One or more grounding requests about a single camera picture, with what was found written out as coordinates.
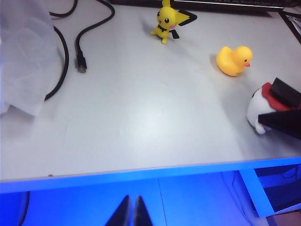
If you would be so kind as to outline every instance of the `cable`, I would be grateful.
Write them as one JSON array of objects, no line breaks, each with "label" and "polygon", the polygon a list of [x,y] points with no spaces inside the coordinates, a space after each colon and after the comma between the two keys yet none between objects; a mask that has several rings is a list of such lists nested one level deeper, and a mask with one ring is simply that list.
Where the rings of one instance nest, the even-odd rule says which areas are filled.
[{"label": "cable", "polygon": [[[245,214],[245,210],[244,210],[243,204],[241,203],[240,199],[239,199],[238,196],[236,195],[236,199],[238,199],[240,207],[238,206],[238,203],[236,202],[236,199],[234,198],[234,195],[233,195],[233,193],[231,192],[231,190],[230,190],[230,188],[229,188],[229,186],[228,186],[228,184],[227,184],[227,182],[226,182],[226,179],[225,179],[225,177],[224,177],[224,175],[223,175],[222,172],[221,172],[221,175],[222,175],[222,180],[224,181],[224,183],[225,183],[225,185],[226,185],[226,187],[227,187],[227,190],[228,190],[228,192],[230,193],[230,195],[231,195],[231,197],[232,197],[232,199],[233,199],[233,201],[234,201],[236,207],[240,210],[241,214],[242,214],[243,217],[246,219],[246,221],[249,223],[249,225],[250,225],[250,226],[254,226],[254,224],[251,222],[251,220],[250,220],[250,219],[247,217],[247,215]],[[236,189],[235,189],[235,187],[234,187],[235,175],[236,175],[236,174],[234,173],[233,180],[232,180],[232,187],[233,187],[234,193],[235,193],[235,192],[237,193],[237,191],[236,191]]]},{"label": "cable", "polygon": [[77,5],[77,2],[78,2],[78,0],[74,0],[74,3],[73,3],[72,8],[71,8],[70,11],[68,11],[67,13],[62,13],[62,14],[60,14],[60,13],[49,12],[49,14],[50,14],[51,16],[56,16],[56,17],[67,17],[67,16],[70,16],[70,15],[74,12],[74,10],[75,10],[75,8],[76,8],[76,5]]},{"label": "cable", "polygon": [[79,67],[79,69],[80,69],[83,73],[85,73],[86,70],[87,70],[87,63],[86,63],[86,59],[84,58],[83,52],[81,51],[81,48],[80,48],[80,45],[79,45],[79,41],[80,41],[81,36],[82,36],[84,33],[86,33],[86,32],[88,32],[88,31],[90,31],[90,30],[92,30],[92,29],[94,29],[94,28],[96,28],[96,27],[98,27],[98,26],[100,26],[100,25],[102,25],[102,24],[108,22],[108,21],[111,20],[111,19],[113,18],[113,16],[115,15],[115,9],[114,9],[114,7],[113,7],[111,4],[105,2],[104,0],[97,0],[97,1],[100,2],[100,3],[102,3],[102,4],[104,4],[106,7],[108,7],[108,8],[111,10],[111,15],[109,15],[109,16],[108,16],[107,18],[105,18],[104,20],[102,20],[102,21],[100,21],[100,22],[98,22],[98,23],[96,23],[96,24],[93,24],[93,25],[91,25],[91,26],[85,28],[85,29],[82,30],[82,31],[77,35],[77,37],[76,37],[76,40],[75,40],[75,48],[76,48],[76,51],[77,51],[76,58],[77,58],[78,67]]},{"label": "cable", "polygon": [[29,198],[30,198],[30,191],[26,192],[26,204],[25,204],[23,216],[22,216],[22,218],[21,218],[18,226],[22,226],[22,224],[25,221],[25,218],[26,218],[26,215],[27,215],[28,206],[29,206]]},{"label": "cable", "polygon": [[62,33],[57,29],[57,27],[53,26],[54,27],[54,30],[55,32],[57,33],[57,35],[60,37],[61,41],[62,41],[62,45],[63,45],[63,48],[64,48],[64,52],[65,52],[65,63],[64,63],[64,68],[63,68],[63,72],[61,74],[61,77],[57,83],[57,85],[54,87],[54,89],[49,92],[46,96],[45,96],[45,100],[48,100],[49,98],[51,98],[59,89],[60,87],[62,86],[64,80],[65,80],[65,77],[66,77],[66,74],[67,74],[67,71],[68,71],[68,66],[69,66],[69,52],[68,52],[68,47],[67,47],[67,44],[66,44],[66,41],[64,39],[64,36],[62,35]]}]

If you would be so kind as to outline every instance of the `floor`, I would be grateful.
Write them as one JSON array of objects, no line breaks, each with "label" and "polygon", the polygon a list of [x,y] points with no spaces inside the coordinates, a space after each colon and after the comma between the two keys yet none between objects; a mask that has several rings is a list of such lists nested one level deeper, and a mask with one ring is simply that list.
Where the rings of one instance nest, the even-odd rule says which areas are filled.
[{"label": "floor", "polygon": [[[238,172],[34,191],[23,226],[105,225],[127,194],[132,199],[132,208],[136,196],[143,197],[155,226],[268,226],[267,220],[258,218],[253,210]],[[0,196],[0,225],[17,225],[25,197]],[[15,215],[3,207],[8,202],[21,203],[14,208]]]}]

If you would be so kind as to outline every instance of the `pichu ear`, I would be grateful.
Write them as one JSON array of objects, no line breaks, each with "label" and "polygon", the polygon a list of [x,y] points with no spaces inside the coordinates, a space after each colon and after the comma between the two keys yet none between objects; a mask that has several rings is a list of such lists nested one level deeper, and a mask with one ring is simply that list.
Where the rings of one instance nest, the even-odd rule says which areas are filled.
[{"label": "pichu ear", "polygon": [[179,10],[179,12],[176,13],[175,19],[176,23],[179,24],[179,26],[183,26],[196,20],[197,15],[181,9]]},{"label": "pichu ear", "polygon": [[170,0],[162,0],[162,6],[170,7]]}]

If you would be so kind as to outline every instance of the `yellow figurine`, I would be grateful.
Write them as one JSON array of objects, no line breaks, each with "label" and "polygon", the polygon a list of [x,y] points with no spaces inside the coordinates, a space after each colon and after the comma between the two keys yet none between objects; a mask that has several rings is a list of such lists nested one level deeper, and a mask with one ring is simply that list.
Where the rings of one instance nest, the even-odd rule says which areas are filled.
[{"label": "yellow figurine", "polygon": [[234,51],[225,46],[217,54],[216,64],[225,74],[236,77],[244,72],[245,67],[250,66],[252,58],[252,51],[246,46],[240,46]]},{"label": "yellow figurine", "polygon": [[178,33],[173,30],[177,24],[179,26],[189,24],[197,19],[197,15],[185,10],[175,11],[170,7],[170,0],[162,0],[162,6],[157,13],[158,26],[150,33],[161,37],[162,44],[166,44],[169,33],[173,35],[174,39],[180,38]]}]

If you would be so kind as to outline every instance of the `black cable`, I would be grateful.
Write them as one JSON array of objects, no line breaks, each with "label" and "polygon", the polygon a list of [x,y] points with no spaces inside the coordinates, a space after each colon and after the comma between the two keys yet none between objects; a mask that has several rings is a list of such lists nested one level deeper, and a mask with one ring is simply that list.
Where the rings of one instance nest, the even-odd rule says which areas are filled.
[{"label": "black cable", "polygon": [[75,48],[76,48],[76,51],[77,51],[76,58],[77,58],[78,67],[79,67],[79,69],[80,69],[83,73],[86,72],[87,64],[86,64],[86,59],[84,58],[83,52],[81,51],[80,45],[79,45],[79,41],[80,41],[81,36],[82,36],[84,33],[86,33],[86,32],[88,32],[88,31],[90,31],[90,30],[92,30],[92,29],[94,29],[94,28],[96,28],[96,27],[98,27],[98,26],[100,26],[100,25],[102,25],[102,24],[108,22],[108,21],[111,20],[111,19],[113,18],[113,16],[115,15],[115,9],[114,9],[114,7],[113,7],[110,3],[107,3],[107,2],[104,1],[104,0],[97,0],[97,1],[100,2],[100,3],[102,3],[102,4],[104,4],[106,7],[108,7],[108,8],[111,10],[111,15],[109,15],[109,16],[108,16],[107,18],[105,18],[104,20],[102,20],[102,21],[100,21],[100,22],[98,22],[98,23],[96,23],[96,24],[93,24],[93,25],[91,25],[91,26],[85,28],[85,29],[82,30],[82,31],[77,35],[77,37],[76,37],[76,40],[75,40]]},{"label": "black cable", "polygon": [[22,226],[22,224],[25,221],[25,218],[26,218],[26,215],[27,215],[28,206],[29,206],[29,198],[30,198],[30,191],[26,192],[26,204],[25,204],[23,216],[22,216],[22,218],[21,218],[18,226]]},{"label": "black cable", "polygon": [[57,29],[57,27],[55,27],[55,26],[53,26],[53,27],[54,27],[55,32],[57,33],[57,35],[60,37],[60,39],[62,41],[62,45],[63,45],[64,52],[65,52],[65,63],[64,63],[64,68],[63,68],[63,72],[61,74],[60,80],[58,81],[58,83],[54,87],[54,89],[45,96],[45,100],[48,100],[49,98],[51,98],[60,89],[60,87],[62,86],[62,84],[65,80],[65,77],[66,77],[66,74],[68,71],[68,65],[69,65],[69,52],[68,52],[68,47],[67,47],[66,41],[64,39],[64,36]]},{"label": "black cable", "polygon": [[67,17],[67,16],[70,16],[70,15],[74,12],[74,10],[75,10],[75,8],[76,8],[76,5],[77,5],[77,2],[78,2],[78,0],[74,0],[74,3],[73,3],[72,8],[71,8],[70,11],[68,11],[67,13],[62,13],[62,14],[60,14],[60,13],[49,12],[49,14],[50,14],[51,16],[56,16],[56,17]]}]

